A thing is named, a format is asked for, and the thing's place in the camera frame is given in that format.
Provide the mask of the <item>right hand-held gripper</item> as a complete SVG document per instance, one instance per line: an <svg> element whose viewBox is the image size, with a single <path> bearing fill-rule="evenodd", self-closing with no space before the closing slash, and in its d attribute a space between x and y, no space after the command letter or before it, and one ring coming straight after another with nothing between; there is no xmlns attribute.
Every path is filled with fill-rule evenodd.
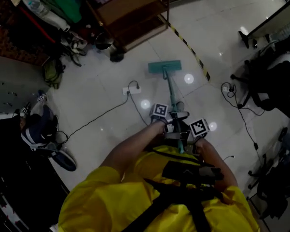
<svg viewBox="0 0 290 232"><path fill-rule="evenodd" d="M189 125L189 132L167 132L164 134L166 139L187 140L184 150L187 154L197 154L196 142L205 138L210 132L207 121L202 118Z"/></svg>

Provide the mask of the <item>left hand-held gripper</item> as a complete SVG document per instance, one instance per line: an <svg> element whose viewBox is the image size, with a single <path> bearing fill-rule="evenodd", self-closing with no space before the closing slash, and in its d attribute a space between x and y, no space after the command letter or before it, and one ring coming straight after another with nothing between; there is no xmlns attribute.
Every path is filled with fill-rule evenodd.
<svg viewBox="0 0 290 232"><path fill-rule="evenodd" d="M190 115L187 111L172 112L168 110L168 105L155 103L150 111L151 123L162 121L164 123L164 132L174 132L174 120L184 120Z"/></svg>

